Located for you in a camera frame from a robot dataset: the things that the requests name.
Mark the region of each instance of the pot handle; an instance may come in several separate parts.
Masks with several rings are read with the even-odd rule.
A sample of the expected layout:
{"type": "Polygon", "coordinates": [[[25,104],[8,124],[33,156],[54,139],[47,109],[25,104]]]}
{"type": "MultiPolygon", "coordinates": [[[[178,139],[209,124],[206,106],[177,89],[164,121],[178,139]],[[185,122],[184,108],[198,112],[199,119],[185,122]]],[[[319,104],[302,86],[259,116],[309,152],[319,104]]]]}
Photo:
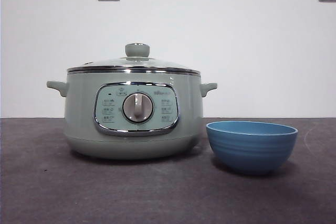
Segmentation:
{"type": "Polygon", "coordinates": [[[213,89],[217,89],[217,83],[211,82],[201,84],[201,96],[206,97],[206,94],[213,89]]]}
{"type": "Polygon", "coordinates": [[[69,84],[61,81],[47,81],[47,87],[58,90],[61,94],[61,97],[66,97],[69,89],[69,84]]]}

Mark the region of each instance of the bowl rim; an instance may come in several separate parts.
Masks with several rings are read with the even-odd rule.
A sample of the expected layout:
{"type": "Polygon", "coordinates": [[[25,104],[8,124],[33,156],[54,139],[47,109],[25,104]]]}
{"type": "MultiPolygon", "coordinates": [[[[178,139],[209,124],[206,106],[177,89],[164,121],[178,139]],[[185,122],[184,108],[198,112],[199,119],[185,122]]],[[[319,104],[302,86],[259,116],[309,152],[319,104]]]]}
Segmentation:
{"type": "Polygon", "coordinates": [[[284,124],[278,124],[278,123],[266,123],[266,122],[255,122],[255,121],[216,121],[216,122],[211,122],[211,123],[207,123],[206,124],[206,128],[212,131],[217,131],[217,132],[224,132],[224,133],[231,133],[231,134],[237,134],[237,135],[250,135],[250,136],[286,136],[286,135],[293,135],[298,133],[299,131],[292,127],[292,126],[288,126],[288,125],[284,125],[284,124]],[[237,123],[237,122],[244,122],[244,123],[260,123],[260,124],[272,124],[272,125],[277,125],[277,126],[284,126],[287,128],[290,128],[292,130],[294,130],[294,132],[289,132],[289,133],[280,133],[280,134],[262,134],[262,133],[240,133],[240,132],[234,132],[234,131],[225,131],[225,130],[218,130],[215,129],[213,127],[211,127],[212,124],[215,123],[237,123]]]}

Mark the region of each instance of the control panel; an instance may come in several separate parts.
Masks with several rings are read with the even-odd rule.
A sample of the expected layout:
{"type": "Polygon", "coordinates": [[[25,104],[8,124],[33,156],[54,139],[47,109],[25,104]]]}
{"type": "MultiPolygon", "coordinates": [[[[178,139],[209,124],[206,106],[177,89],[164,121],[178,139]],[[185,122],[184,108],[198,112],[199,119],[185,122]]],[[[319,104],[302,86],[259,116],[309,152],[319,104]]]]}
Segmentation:
{"type": "Polygon", "coordinates": [[[94,120],[106,134],[164,134],[175,127],[178,118],[176,93],[167,84],[110,83],[97,93],[94,120]]]}

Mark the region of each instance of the ceramic bowl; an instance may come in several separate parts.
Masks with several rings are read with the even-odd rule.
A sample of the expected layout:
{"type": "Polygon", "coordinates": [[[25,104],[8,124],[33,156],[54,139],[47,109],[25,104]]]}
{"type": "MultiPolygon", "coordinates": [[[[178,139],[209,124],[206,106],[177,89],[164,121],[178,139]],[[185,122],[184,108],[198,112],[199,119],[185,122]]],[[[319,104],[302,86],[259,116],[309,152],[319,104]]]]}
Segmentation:
{"type": "Polygon", "coordinates": [[[290,156],[296,128],[274,123],[220,121],[206,125],[215,155],[231,169],[251,175],[267,174],[290,156]]]}

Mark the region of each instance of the stainless steel rim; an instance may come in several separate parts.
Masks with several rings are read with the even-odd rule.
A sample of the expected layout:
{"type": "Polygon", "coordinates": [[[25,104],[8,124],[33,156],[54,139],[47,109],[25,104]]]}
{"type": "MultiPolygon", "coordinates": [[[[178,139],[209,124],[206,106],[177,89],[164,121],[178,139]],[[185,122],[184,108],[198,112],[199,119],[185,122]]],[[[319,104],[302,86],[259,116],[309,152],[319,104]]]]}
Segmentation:
{"type": "Polygon", "coordinates": [[[110,70],[81,70],[81,71],[69,71],[68,74],[78,74],[78,73],[160,73],[160,74],[182,74],[185,76],[198,76],[201,77],[201,73],[193,72],[180,72],[180,71],[166,71],[166,70],[150,70],[150,69],[110,69],[110,70]]]}
{"type": "Polygon", "coordinates": [[[166,68],[166,67],[144,67],[144,66],[92,66],[92,67],[75,67],[67,69],[68,73],[85,71],[110,71],[110,70],[137,70],[137,71],[165,71],[165,72],[181,72],[181,73],[194,73],[201,75],[201,72],[193,69],[186,68],[166,68]]]}

